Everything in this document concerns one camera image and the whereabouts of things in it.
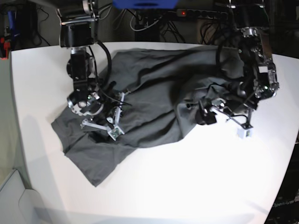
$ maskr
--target red object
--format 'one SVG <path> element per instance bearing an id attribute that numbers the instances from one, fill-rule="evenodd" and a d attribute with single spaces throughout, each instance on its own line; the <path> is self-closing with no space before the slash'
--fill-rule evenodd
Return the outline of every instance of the red object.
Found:
<path id="1" fill-rule="evenodd" d="M 3 44 L 3 48 L 6 52 L 6 57 L 2 58 L 1 60 L 7 60 L 10 51 L 10 42 L 4 42 L 4 38 L 1 38 L 0 42 Z"/>

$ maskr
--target wrinkled fabric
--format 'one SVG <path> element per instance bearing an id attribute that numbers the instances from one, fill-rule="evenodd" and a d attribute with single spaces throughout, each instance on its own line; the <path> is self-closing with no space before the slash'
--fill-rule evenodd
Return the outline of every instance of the wrinkled fabric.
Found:
<path id="1" fill-rule="evenodd" d="M 217 47 L 190 50 L 134 49 L 118 52 L 108 83 L 115 91 L 129 93 L 120 126 L 125 131 L 117 141 L 91 127 L 81 129 L 84 117 L 66 108 L 52 123 L 65 155 L 98 186 L 115 167 L 137 148 L 155 147 L 182 140 L 196 125 L 199 100 L 215 99 L 230 82 L 217 75 Z M 243 76 L 243 62 L 236 49 L 223 49 L 223 69 L 230 78 Z"/>

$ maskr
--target blue object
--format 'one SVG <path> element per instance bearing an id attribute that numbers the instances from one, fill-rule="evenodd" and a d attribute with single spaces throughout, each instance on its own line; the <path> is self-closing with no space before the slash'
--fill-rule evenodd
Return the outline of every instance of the blue object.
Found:
<path id="1" fill-rule="evenodd" d="M 117 8 L 174 8 L 178 0 L 113 0 Z"/>
<path id="2" fill-rule="evenodd" d="M 14 38 L 19 35 L 19 32 L 15 29 L 15 11 L 8 11 L 7 15 L 9 20 L 11 40 L 14 41 Z"/>

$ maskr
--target power strip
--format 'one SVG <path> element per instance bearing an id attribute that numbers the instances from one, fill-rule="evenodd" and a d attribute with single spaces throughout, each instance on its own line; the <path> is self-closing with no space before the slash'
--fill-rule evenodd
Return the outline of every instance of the power strip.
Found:
<path id="1" fill-rule="evenodd" d="M 207 11 L 207 10 L 195 10 L 195 9 L 177 9 L 169 10 L 177 14 L 177 17 L 187 18 L 187 19 L 220 19 L 227 20 L 228 13 Z"/>

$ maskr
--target white table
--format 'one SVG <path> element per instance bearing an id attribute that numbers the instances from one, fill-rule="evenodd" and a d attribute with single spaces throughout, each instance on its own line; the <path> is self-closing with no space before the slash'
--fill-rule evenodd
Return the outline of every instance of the white table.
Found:
<path id="1" fill-rule="evenodd" d="M 122 49 L 174 50 L 195 45 L 115 42 L 106 46 L 115 55 Z M 100 71 L 106 56 L 98 46 L 93 49 Z M 264 223 L 299 128 L 299 60 L 274 56 L 281 89 L 275 98 L 261 102 L 254 113 L 252 139 L 238 139 L 236 124 L 218 116 L 218 124 L 197 126 L 179 143 L 136 150 L 95 188 L 64 156 L 50 126 L 72 92 L 72 80 L 66 74 L 69 58 L 70 51 L 58 46 L 12 53 L 29 177 L 54 223 L 125 222 L 115 217 L 157 218 L 128 223 L 160 223 L 158 219 L 176 219 L 170 223 L 186 223 L 185 219 L 213 224 Z"/>

